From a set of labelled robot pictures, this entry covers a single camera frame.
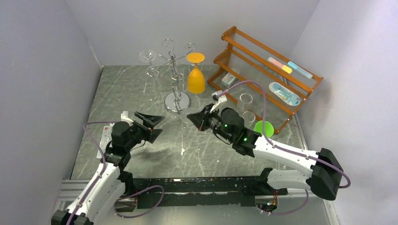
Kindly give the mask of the clear wine glass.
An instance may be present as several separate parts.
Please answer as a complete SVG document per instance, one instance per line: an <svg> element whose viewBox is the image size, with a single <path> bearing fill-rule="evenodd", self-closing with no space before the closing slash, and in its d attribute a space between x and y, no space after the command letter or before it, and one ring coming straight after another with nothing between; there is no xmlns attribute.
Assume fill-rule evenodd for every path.
<svg viewBox="0 0 398 225"><path fill-rule="evenodd" d="M142 62L151 63L156 59L157 53L152 50L143 50L139 54L139 58Z"/></svg>

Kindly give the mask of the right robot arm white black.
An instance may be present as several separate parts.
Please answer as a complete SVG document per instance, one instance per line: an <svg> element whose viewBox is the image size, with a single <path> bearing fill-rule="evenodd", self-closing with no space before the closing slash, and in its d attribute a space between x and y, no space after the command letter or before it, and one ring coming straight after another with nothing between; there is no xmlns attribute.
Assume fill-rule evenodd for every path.
<svg viewBox="0 0 398 225"><path fill-rule="evenodd" d="M270 194L275 189L310 190L316 196L333 201L337 197L343 169L332 151L299 149L271 140L244 126L244 119L232 108L211 112L212 105L187 115L199 131L211 129L239 154L267 158L290 167L290 170L266 169L258 189Z"/></svg>

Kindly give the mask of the orange plastic goblet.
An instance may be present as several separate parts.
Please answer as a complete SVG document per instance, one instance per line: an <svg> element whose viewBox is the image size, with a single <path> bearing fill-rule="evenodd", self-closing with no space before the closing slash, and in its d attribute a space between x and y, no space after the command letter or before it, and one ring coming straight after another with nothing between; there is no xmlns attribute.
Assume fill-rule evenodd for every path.
<svg viewBox="0 0 398 225"><path fill-rule="evenodd" d="M198 64L205 60L205 56L199 52L193 52L186 56L187 60L194 65L187 78L187 90L193 94L200 94L206 89L206 81Z"/></svg>

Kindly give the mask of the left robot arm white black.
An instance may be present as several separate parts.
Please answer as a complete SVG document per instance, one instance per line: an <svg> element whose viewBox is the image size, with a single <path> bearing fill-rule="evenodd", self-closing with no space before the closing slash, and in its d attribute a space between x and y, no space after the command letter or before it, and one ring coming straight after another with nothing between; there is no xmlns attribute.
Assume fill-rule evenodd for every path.
<svg viewBox="0 0 398 225"><path fill-rule="evenodd" d="M100 225L117 201L133 198L136 191L132 173L125 171L131 159L131 150L141 142L153 143L162 129L155 126L164 116L135 112L141 123L128 117L127 111L119 121L111 121L111 140L102 149L94 140L101 155L99 166L79 196L65 209L57 210L51 218L52 225Z"/></svg>

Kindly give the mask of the clear glass front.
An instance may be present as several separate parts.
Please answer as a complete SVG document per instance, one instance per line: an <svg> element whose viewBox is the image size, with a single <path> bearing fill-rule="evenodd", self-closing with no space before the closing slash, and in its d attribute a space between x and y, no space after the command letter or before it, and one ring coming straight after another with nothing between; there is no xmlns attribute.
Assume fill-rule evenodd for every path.
<svg viewBox="0 0 398 225"><path fill-rule="evenodd" d="M251 111L245 111L242 114L242 118L244 119L244 126L246 128L251 128L254 121L256 120L256 116L253 112Z"/></svg>

